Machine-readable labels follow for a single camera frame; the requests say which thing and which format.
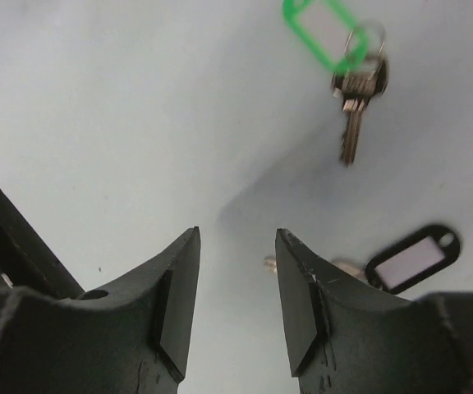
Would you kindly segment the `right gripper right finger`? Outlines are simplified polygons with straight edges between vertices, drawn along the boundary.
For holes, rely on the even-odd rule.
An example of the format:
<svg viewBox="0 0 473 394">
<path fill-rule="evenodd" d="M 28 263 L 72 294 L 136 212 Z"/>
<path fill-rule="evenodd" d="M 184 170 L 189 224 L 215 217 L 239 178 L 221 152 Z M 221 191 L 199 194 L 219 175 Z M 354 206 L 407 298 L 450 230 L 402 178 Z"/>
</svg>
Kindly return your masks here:
<svg viewBox="0 0 473 394">
<path fill-rule="evenodd" d="M 303 393 L 473 393 L 473 292 L 409 301 L 275 240 L 292 376 Z"/>
</svg>

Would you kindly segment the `key with black tag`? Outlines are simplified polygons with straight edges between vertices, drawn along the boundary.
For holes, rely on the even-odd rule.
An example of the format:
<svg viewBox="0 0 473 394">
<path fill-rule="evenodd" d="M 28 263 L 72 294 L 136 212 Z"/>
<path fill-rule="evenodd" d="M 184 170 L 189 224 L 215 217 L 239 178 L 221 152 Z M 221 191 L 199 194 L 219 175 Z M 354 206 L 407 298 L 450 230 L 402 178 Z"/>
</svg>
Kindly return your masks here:
<svg viewBox="0 0 473 394">
<path fill-rule="evenodd" d="M 365 293 L 398 296 L 454 264 L 462 252 L 457 231 L 438 222 L 384 246 L 362 267 L 344 259 L 329 261 L 292 232 L 281 232 L 274 256 L 264 260 L 279 283 L 301 282 L 343 300 Z"/>
</svg>

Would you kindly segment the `keys with black green tags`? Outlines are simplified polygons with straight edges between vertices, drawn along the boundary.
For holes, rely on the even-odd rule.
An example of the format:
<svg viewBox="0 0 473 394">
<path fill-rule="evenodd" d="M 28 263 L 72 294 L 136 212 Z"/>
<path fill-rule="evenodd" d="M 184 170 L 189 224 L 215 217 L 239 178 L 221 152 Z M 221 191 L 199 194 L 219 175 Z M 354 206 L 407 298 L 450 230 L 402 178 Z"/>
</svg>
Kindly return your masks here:
<svg viewBox="0 0 473 394">
<path fill-rule="evenodd" d="M 356 158 L 363 114 L 388 86 L 386 29 L 378 21 L 359 20 L 343 1 L 284 1 L 282 16 L 331 73 L 333 96 L 342 100 L 347 119 L 340 161 L 350 167 Z"/>
</svg>

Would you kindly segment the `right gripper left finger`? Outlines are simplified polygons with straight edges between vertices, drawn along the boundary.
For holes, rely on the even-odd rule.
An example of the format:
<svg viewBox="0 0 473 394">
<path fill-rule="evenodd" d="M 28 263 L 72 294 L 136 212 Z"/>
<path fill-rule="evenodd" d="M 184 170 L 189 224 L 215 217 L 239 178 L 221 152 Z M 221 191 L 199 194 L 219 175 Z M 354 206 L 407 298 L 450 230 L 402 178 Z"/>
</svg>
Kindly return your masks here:
<svg viewBox="0 0 473 394">
<path fill-rule="evenodd" d="M 0 393 L 175 393 L 186 375 L 200 230 L 75 300 L 0 287 Z"/>
</svg>

